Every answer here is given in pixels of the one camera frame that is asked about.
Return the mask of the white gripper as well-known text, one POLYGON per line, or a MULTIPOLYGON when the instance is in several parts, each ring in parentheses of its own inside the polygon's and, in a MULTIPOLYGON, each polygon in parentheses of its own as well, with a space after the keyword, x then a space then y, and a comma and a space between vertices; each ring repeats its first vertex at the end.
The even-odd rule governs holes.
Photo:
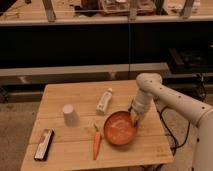
POLYGON ((152 94, 144 92, 141 89, 137 91, 136 96, 133 98, 132 101, 132 110, 134 112, 130 114, 130 118, 134 126, 136 126, 140 121, 143 120, 143 114, 150 109, 152 99, 152 94))

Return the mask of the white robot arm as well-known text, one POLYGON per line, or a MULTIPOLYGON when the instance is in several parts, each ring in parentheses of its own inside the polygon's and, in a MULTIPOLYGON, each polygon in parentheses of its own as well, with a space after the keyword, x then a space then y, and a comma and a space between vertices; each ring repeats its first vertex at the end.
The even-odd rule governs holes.
POLYGON ((159 98, 198 128, 193 171, 213 171, 213 106, 164 86, 158 73, 141 73, 136 84, 138 91, 130 113, 132 122, 136 124, 148 112, 152 99, 159 98))

